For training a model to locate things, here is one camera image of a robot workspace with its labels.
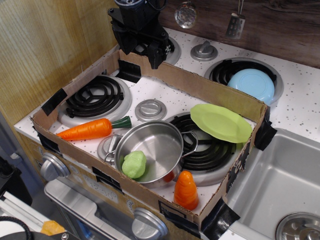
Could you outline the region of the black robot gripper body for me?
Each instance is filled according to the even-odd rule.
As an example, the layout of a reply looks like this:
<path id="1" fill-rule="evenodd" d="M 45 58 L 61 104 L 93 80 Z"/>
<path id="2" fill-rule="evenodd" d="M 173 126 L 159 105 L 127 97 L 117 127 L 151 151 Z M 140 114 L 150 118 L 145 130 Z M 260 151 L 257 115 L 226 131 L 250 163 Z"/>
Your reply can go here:
<path id="1" fill-rule="evenodd" d="M 116 7 L 107 13 L 117 42 L 119 33 L 126 32 L 136 38 L 137 45 L 143 43 L 148 47 L 153 40 L 169 42 L 168 33 L 159 23 L 159 15 L 167 3 L 166 0 L 116 0 Z"/>

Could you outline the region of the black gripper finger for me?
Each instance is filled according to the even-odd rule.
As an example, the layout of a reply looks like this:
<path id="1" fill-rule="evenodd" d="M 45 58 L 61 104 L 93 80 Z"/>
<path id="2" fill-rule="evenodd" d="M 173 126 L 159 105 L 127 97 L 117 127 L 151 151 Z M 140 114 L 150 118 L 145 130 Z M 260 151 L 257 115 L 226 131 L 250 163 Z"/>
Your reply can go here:
<path id="1" fill-rule="evenodd" d="M 163 61 L 167 59 L 168 40 L 153 40 L 147 47 L 147 57 L 153 70 L 158 69 Z"/>
<path id="2" fill-rule="evenodd" d="M 119 33 L 118 44 L 122 51 L 128 55 L 137 46 L 137 39 L 129 32 L 121 32 Z"/>

